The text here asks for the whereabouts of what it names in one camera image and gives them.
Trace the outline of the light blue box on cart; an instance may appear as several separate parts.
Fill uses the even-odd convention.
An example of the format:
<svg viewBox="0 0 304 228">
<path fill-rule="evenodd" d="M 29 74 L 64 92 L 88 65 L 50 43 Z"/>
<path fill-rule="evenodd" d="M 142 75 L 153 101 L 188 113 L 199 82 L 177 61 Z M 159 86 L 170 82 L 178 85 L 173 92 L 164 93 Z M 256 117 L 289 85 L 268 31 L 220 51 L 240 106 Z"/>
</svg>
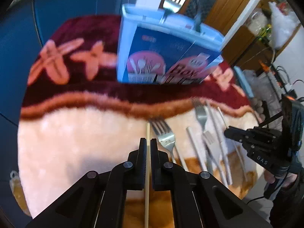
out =
<svg viewBox="0 0 304 228">
<path fill-rule="evenodd" d="M 240 87 L 243 89 L 243 91 L 245 92 L 246 96 L 249 99 L 254 98 L 254 94 L 253 91 L 251 89 L 250 84 L 248 83 L 243 71 L 238 67 L 238 66 L 234 66 L 233 67 L 234 73 L 237 77 L 237 81 L 240 84 Z"/>
</svg>

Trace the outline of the pink and maroon fleece blanket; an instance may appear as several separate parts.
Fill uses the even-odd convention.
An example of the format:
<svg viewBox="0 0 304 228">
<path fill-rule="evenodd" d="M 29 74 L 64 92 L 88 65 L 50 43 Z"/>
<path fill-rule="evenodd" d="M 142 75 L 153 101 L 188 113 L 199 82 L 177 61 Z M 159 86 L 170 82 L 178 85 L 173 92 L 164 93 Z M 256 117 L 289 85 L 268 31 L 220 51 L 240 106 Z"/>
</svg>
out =
<svg viewBox="0 0 304 228">
<path fill-rule="evenodd" d="M 201 84 L 139 85 L 116 79 L 121 17 L 91 15 L 64 22 L 30 68 L 17 132 L 18 165 L 29 213 L 39 215 L 86 172 L 110 171 L 162 117 L 176 135 L 189 171 L 201 171 L 187 128 L 201 145 L 193 98 L 203 104 L 213 137 L 226 125 L 258 124 L 232 69 L 222 62 Z"/>
</svg>

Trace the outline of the steel chopstick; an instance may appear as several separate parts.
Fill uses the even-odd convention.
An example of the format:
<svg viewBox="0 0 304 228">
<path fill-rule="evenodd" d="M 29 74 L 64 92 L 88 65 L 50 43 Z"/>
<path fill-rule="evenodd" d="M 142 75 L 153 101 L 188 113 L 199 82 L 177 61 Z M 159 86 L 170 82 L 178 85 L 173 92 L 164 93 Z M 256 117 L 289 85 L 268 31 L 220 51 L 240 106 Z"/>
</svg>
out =
<svg viewBox="0 0 304 228">
<path fill-rule="evenodd" d="M 226 181 L 227 181 L 228 185 L 232 185 L 233 181 L 232 181 L 230 165 L 229 165 L 228 157 L 227 157 L 227 155 L 224 151 L 224 146 L 223 146 L 223 140 L 222 140 L 222 137 L 221 137 L 221 133 L 220 133 L 219 128 L 216 125 L 215 116 L 212 112 L 210 102 L 208 100 L 206 100 L 206 105 L 208 107 L 208 110 L 209 110 L 209 113 L 210 113 L 210 116 L 211 116 L 211 120 L 212 120 L 212 123 L 214 125 L 214 129 L 216 131 L 217 141 L 219 143 L 219 147 L 220 147 L 220 150 L 221 150 L 221 155 L 222 155 L 222 158 L 223 158 L 223 161 L 224 161 L 225 170 L 226 170 Z"/>
<path fill-rule="evenodd" d="M 201 169 L 203 171 L 207 171 L 207 166 L 206 166 L 205 160 L 204 160 L 203 156 L 201 155 L 201 151 L 200 151 L 200 148 L 198 146 L 198 142 L 195 139 L 195 136 L 194 136 L 192 128 L 191 127 L 187 127 L 186 130 L 187 130 L 187 133 L 189 135 L 191 144 L 192 144 L 192 146 L 193 146 L 193 148 L 194 148 L 194 150 L 196 152 L 196 155 L 197 155 L 198 161 L 200 163 Z"/>
</svg>

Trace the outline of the small steel fork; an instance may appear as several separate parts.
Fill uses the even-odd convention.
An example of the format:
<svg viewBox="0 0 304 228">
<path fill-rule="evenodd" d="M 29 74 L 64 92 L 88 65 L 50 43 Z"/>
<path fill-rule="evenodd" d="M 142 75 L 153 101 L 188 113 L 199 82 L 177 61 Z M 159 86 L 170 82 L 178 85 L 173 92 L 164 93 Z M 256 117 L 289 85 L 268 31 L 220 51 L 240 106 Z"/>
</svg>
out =
<svg viewBox="0 0 304 228">
<path fill-rule="evenodd" d="M 228 184 L 227 184 L 226 175 L 221 167 L 221 161 L 220 161 L 221 151 L 220 151 L 219 145 L 217 144 L 216 140 L 214 139 L 214 137 L 212 136 L 212 134 L 209 131 L 206 130 L 205 132 L 203 132 L 203 137 L 204 137 L 206 145 L 208 147 L 209 155 L 210 155 L 213 163 L 215 164 L 217 170 L 219 171 L 221 181 L 227 187 Z"/>
</svg>

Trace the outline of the white plastic bag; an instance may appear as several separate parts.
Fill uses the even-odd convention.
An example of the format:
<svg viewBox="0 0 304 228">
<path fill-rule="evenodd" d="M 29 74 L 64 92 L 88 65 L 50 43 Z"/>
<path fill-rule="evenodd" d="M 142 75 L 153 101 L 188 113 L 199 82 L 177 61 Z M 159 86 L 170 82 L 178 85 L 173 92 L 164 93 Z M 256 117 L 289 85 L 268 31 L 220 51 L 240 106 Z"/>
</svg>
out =
<svg viewBox="0 0 304 228">
<path fill-rule="evenodd" d="M 290 39 L 300 21 L 293 10 L 285 15 L 275 2 L 268 4 L 271 9 L 272 47 L 278 50 Z"/>
</svg>

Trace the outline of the light blue utensil holder box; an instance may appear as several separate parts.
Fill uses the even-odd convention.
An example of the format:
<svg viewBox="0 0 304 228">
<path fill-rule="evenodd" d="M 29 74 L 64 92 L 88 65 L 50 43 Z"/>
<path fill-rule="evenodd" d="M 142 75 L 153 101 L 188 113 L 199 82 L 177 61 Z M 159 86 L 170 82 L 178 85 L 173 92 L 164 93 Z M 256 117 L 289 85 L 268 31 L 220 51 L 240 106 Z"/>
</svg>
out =
<svg viewBox="0 0 304 228">
<path fill-rule="evenodd" d="M 122 6 L 117 80 L 135 84 L 201 83 L 223 62 L 224 36 L 181 14 Z"/>
</svg>

